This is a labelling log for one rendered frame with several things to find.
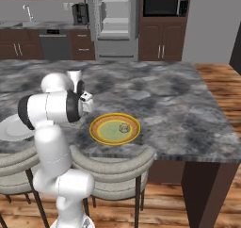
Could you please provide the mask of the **pale grey dumpling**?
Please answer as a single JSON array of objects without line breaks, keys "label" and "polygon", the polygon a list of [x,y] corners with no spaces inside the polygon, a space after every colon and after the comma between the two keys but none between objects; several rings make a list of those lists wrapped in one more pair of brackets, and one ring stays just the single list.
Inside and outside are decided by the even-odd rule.
[{"label": "pale grey dumpling", "polygon": [[128,123],[122,123],[119,127],[122,133],[128,133],[130,131],[130,125]]}]

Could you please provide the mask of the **dark brown base cupboards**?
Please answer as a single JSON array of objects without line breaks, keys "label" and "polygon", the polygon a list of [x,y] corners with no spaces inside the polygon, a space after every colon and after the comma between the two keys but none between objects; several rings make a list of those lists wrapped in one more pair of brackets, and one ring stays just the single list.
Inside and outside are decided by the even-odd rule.
[{"label": "dark brown base cupboards", "polygon": [[0,29],[0,59],[43,59],[35,29]]}]

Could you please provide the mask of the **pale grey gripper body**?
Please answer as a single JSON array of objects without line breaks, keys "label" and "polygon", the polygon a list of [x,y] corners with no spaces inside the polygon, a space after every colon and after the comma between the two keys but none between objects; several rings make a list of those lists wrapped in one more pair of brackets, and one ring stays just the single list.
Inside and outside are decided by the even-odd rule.
[{"label": "pale grey gripper body", "polygon": [[93,102],[92,99],[89,99],[86,102],[82,102],[82,104],[83,104],[83,111],[84,112],[90,113],[90,112],[93,111],[93,109],[94,109],[94,102]]}]

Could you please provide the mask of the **black microwave oven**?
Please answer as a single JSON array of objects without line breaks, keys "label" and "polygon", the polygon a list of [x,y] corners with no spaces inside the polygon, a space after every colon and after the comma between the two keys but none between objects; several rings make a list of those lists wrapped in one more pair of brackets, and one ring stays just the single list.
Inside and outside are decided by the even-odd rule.
[{"label": "black microwave oven", "polygon": [[144,17],[185,17],[189,0],[143,0]]}]

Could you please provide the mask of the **black coffee machine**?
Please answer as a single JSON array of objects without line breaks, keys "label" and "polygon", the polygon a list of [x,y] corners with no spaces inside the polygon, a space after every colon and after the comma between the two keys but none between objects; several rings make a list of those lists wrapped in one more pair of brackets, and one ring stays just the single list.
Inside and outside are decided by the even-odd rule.
[{"label": "black coffee machine", "polygon": [[72,5],[72,16],[73,16],[73,23],[86,25],[89,23],[89,16],[88,16],[88,5],[84,3],[78,3]]}]

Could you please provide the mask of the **dark brown tall cupboard unit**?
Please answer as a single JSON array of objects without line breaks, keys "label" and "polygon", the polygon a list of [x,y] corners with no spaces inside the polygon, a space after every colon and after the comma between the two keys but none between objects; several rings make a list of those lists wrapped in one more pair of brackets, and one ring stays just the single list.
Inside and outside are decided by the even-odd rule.
[{"label": "dark brown tall cupboard unit", "polygon": [[182,60],[189,4],[185,17],[144,17],[143,0],[140,0],[140,60]]}]

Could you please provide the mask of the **grey dishwasher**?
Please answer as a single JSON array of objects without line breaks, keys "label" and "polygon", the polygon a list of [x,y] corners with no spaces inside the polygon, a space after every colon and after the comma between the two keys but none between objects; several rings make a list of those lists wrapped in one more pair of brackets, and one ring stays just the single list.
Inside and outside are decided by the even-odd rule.
[{"label": "grey dishwasher", "polygon": [[43,56],[48,60],[69,60],[72,57],[66,29],[40,29]]}]

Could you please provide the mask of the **dark brown drawer unit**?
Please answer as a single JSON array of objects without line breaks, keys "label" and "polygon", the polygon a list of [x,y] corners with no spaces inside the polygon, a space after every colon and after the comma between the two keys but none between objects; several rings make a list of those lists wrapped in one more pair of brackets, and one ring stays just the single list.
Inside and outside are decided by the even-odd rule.
[{"label": "dark brown drawer unit", "polygon": [[72,29],[70,31],[72,58],[75,60],[94,60],[94,42],[87,29]]}]

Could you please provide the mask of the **grey cushioned bar stool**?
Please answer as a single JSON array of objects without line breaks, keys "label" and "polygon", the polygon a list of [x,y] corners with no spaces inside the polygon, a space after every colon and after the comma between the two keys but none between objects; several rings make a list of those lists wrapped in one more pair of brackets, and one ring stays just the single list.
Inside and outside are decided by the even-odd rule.
[{"label": "grey cushioned bar stool", "polygon": [[31,204],[29,193],[34,195],[45,228],[50,228],[39,193],[33,186],[33,174],[38,170],[40,160],[35,147],[15,154],[0,154],[0,194],[11,203],[11,195],[23,194]]},{"label": "grey cushioned bar stool", "polygon": [[87,157],[73,145],[71,152],[72,165],[81,171],[90,172],[94,177],[95,188],[91,193],[93,206],[96,206],[95,199],[121,201],[134,198],[135,228],[138,228],[149,168],[154,162],[154,148],[146,146],[139,155],[130,159]]}]

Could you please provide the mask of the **yellow plate with green centre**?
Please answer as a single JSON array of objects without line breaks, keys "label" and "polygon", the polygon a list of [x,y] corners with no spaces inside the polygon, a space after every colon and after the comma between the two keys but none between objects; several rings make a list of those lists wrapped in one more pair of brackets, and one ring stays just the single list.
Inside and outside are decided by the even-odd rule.
[{"label": "yellow plate with green centre", "polygon": [[[119,127],[122,123],[130,125],[128,133],[122,133]],[[107,113],[96,118],[89,127],[93,139],[104,145],[123,145],[133,141],[141,130],[140,123],[133,116],[124,113]]]}]

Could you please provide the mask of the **dark brown island base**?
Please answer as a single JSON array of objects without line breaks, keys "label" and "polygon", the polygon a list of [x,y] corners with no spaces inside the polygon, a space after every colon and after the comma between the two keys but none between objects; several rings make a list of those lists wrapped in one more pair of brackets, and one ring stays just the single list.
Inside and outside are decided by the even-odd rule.
[{"label": "dark brown island base", "polygon": [[181,185],[190,228],[214,228],[238,163],[156,160],[148,181]]}]

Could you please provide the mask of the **white plate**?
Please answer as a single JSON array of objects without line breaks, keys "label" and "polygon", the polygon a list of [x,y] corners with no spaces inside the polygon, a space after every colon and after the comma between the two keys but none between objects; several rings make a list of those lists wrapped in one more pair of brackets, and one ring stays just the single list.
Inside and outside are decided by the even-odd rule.
[{"label": "white plate", "polygon": [[4,141],[19,141],[34,136],[34,131],[28,129],[14,114],[0,122],[0,139]]}]

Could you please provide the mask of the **silver tap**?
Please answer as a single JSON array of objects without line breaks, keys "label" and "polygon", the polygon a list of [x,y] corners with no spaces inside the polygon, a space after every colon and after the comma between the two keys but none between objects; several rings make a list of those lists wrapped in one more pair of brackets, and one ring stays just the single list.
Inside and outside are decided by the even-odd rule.
[{"label": "silver tap", "polygon": [[23,9],[27,11],[27,14],[28,14],[28,17],[29,17],[29,22],[32,23],[34,21],[34,17],[31,13],[30,6],[29,5],[23,5]]}]

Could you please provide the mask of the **steel sink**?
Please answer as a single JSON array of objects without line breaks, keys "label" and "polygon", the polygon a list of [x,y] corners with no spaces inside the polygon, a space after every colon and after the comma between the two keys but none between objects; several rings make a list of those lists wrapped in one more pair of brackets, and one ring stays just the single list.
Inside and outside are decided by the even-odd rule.
[{"label": "steel sink", "polygon": [[22,23],[15,24],[14,27],[34,27],[38,24],[40,24],[40,23],[38,23],[38,22],[22,22]]}]

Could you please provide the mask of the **silver fridge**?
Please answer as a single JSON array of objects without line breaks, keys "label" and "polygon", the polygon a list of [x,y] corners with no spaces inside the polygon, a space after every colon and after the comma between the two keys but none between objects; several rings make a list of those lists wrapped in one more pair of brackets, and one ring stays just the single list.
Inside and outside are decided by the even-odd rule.
[{"label": "silver fridge", "polygon": [[139,0],[88,0],[98,60],[137,60]]}]

